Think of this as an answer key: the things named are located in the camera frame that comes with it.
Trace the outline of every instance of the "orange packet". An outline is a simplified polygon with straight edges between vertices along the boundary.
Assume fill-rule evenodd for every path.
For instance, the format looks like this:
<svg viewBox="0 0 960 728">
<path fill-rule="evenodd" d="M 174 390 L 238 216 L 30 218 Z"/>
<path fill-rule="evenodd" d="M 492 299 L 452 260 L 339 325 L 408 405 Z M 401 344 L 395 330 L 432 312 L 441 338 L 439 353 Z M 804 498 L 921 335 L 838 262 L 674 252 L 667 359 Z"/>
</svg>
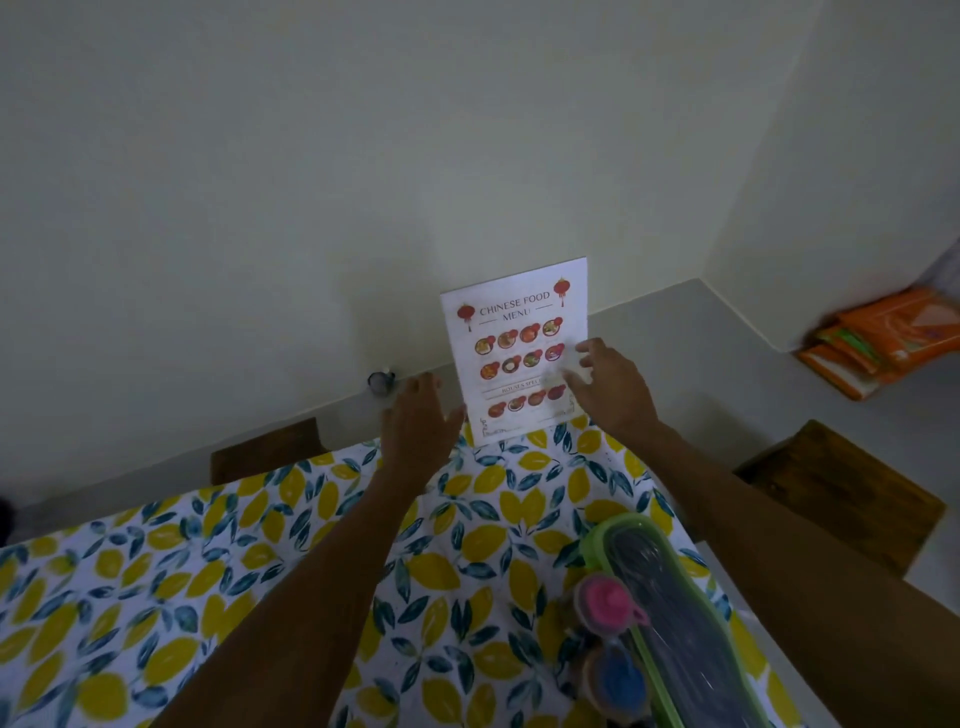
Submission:
<svg viewBox="0 0 960 728">
<path fill-rule="evenodd" d="M 901 371 L 960 350 L 960 310 L 929 288 L 846 311 L 840 322 Z"/>
<path fill-rule="evenodd" d="M 866 341 L 848 328 L 833 326 L 827 327 L 815 334 L 825 344 L 829 344 L 840 353 L 847 356 L 867 374 L 873 374 L 883 366 L 883 359 L 876 350 Z"/>
</svg>

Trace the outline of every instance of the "lemon pattern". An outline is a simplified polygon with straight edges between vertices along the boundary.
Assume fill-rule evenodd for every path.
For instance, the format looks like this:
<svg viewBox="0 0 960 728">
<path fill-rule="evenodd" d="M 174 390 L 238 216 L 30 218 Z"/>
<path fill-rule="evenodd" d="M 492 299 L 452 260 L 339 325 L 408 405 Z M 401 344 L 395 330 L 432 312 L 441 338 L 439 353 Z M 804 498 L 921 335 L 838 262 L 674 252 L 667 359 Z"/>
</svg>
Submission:
<svg viewBox="0 0 960 728">
<path fill-rule="evenodd" d="M 379 462 L 369 441 L 0 550 L 0 726 L 149 724 Z M 586 416 L 482 448 L 465 425 L 403 518 L 331 725 L 603 725 L 573 699 L 557 605 L 581 539 L 626 512 L 728 621 L 771 724 L 801 724 L 655 485 Z"/>
</svg>

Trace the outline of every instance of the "chinese food menu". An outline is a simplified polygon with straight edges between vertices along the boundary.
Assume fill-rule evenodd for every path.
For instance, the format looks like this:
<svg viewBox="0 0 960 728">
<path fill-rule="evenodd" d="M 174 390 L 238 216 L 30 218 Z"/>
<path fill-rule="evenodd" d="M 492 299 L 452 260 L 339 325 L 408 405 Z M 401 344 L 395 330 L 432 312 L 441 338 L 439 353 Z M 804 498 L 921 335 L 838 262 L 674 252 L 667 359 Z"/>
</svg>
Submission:
<svg viewBox="0 0 960 728">
<path fill-rule="evenodd" d="M 474 444 L 515 437 L 580 414 L 561 368 L 587 338 L 587 259 L 441 295 Z"/>
</svg>

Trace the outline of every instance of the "white wall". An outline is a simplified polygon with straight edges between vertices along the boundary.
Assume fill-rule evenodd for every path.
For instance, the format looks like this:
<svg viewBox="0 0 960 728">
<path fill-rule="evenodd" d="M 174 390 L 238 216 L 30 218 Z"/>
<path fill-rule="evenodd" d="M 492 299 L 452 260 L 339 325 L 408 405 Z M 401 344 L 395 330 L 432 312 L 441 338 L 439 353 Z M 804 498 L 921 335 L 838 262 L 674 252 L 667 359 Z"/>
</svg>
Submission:
<svg viewBox="0 0 960 728">
<path fill-rule="evenodd" d="M 448 361 L 446 289 L 699 275 L 818 8 L 3 3 L 0 495 Z"/>
<path fill-rule="evenodd" d="M 774 347 L 960 233 L 958 38 L 953 0 L 825 5 L 704 275 Z"/>
</svg>

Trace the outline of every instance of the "lemon print tablecloth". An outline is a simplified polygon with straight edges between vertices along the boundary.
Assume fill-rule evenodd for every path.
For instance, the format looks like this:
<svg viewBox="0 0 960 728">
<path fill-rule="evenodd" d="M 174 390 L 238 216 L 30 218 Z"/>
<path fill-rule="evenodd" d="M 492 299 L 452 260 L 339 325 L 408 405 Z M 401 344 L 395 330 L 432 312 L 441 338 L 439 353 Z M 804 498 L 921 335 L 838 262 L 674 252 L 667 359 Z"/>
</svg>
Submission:
<svg viewBox="0 0 960 728">
<path fill-rule="evenodd" d="M 362 443 L 4 549 L 0 728 L 149 724 L 378 463 Z M 799 724 L 650 474 L 586 417 L 482 448 L 465 426 L 403 520 L 331 724 L 602 725 L 575 699 L 556 605 L 580 539 L 628 510 L 729 621 L 771 723 Z"/>
</svg>

